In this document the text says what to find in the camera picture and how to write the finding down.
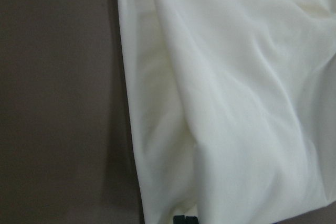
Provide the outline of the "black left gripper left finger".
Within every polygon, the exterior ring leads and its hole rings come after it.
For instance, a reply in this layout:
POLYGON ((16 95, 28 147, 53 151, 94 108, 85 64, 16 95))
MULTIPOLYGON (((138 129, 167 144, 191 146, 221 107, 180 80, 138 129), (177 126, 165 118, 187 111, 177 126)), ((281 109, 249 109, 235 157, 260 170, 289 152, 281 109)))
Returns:
POLYGON ((177 215, 173 217, 173 224, 186 224, 186 218, 184 215, 177 215))

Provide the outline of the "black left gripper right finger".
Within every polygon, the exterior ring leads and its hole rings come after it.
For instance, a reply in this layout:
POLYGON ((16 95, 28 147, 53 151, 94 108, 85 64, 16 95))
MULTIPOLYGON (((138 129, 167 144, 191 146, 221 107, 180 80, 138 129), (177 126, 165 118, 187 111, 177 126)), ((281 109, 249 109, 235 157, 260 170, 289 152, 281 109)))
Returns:
POLYGON ((186 224, 198 224, 198 218, 196 216, 186 216, 186 224))

